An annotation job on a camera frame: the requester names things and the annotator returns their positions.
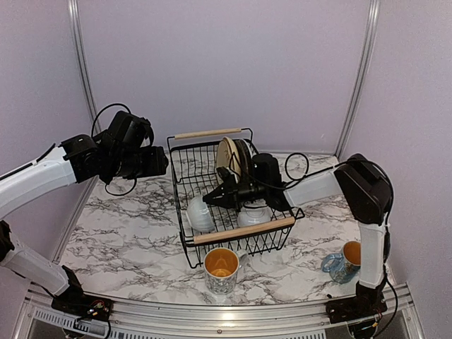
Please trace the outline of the black wire dish rack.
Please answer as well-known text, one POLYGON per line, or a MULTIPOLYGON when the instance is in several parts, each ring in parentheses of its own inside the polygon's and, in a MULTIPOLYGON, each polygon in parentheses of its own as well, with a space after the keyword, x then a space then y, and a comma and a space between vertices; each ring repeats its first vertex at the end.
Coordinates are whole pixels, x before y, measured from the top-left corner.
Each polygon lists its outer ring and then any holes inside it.
POLYGON ((262 254, 283 248, 301 208, 283 195, 278 159, 258 151, 250 128, 167 137, 179 237, 190 268, 214 248, 262 254))

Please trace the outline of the white bowl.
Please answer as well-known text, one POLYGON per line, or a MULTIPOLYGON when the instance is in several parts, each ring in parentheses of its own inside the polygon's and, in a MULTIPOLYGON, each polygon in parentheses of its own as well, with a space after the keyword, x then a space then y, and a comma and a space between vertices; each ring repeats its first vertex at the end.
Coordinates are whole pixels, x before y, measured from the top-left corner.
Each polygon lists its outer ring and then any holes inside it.
POLYGON ((237 226, 238 227, 248 227, 254 226, 266 222, 270 222, 270 208, 267 206, 258 207, 243 206, 237 215, 237 226))
POLYGON ((199 232, 210 232, 215 229, 210 210, 201 195, 190 200, 186 217, 190 227, 199 232))

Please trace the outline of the cream gold rimmed plate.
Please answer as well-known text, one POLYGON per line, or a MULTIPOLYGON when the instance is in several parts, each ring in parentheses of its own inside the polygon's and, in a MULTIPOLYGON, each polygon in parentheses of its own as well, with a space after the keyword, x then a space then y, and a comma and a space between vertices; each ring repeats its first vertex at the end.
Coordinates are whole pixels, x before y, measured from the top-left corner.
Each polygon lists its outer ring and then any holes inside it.
POLYGON ((218 144, 216 168, 225 167, 240 182, 242 176, 242 161, 236 143, 230 137, 223 137, 218 144))

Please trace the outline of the grey reindeer plate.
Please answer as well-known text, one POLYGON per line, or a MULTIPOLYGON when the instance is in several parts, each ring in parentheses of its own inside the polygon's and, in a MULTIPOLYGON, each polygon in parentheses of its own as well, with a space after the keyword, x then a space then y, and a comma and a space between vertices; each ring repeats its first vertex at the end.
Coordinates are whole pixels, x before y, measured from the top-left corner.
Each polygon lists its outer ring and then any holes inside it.
POLYGON ((247 143, 243 139, 237 139, 234 142, 236 143, 237 148, 240 150, 240 154, 242 155, 244 170, 249 174, 250 170, 252 169, 252 159, 247 143))

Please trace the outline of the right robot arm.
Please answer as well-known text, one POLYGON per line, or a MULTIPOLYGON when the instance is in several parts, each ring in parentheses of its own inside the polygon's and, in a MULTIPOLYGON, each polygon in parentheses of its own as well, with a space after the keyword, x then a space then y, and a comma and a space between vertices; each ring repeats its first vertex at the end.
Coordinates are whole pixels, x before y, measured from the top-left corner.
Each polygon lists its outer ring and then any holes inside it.
POLYGON ((233 291, 217 300, 233 305, 283 304, 353 295, 350 311, 365 316, 387 281, 387 222, 365 224, 353 218, 332 172, 324 171, 295 187, 305 190, 305 218, 276 254, 250 257, 233 291))

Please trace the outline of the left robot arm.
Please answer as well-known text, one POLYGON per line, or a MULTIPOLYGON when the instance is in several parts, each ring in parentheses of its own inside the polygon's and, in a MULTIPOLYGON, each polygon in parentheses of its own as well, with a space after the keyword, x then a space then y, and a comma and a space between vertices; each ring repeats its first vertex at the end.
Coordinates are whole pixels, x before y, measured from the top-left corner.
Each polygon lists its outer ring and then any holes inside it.
MULTIPOLYGON (((169 160, 153 141, 151 123, 130 112, 119 111, 109 127, 95 136, 81 134, 53 145, 32 160, 1 176, 1 217, 37 198, 73 184, 98 177, 105 184, 115 177, 136 182, 162 176, 169 160)), ((46 259, 23 244, 1 222, 1 266, 46 289, 74 314, 84 314, 89 299, 72 270, 46 259)))

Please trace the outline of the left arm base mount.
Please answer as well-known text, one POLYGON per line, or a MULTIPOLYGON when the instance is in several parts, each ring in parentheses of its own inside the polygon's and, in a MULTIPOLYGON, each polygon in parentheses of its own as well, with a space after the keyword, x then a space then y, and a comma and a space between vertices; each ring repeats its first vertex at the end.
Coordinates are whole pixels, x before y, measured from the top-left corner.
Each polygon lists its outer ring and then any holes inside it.
POLYGON ((51 308, 71 314, 82 319, 108 321, 112 310, 112 300, 90 295, 83 295, 74 301, 54 298, 51 308))

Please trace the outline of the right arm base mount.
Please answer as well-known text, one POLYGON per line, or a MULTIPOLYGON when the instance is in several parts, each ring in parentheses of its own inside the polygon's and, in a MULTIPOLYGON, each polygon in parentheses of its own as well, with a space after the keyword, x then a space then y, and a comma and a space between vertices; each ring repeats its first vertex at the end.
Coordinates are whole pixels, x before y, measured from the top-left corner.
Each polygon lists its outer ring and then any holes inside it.
POLYGON ((372 304, 365 297, 347 297, 331 299, 326 303, 326 313, 331 323, 354 321, 369 316, 379 315, 388 310, 382 298, 372 304))

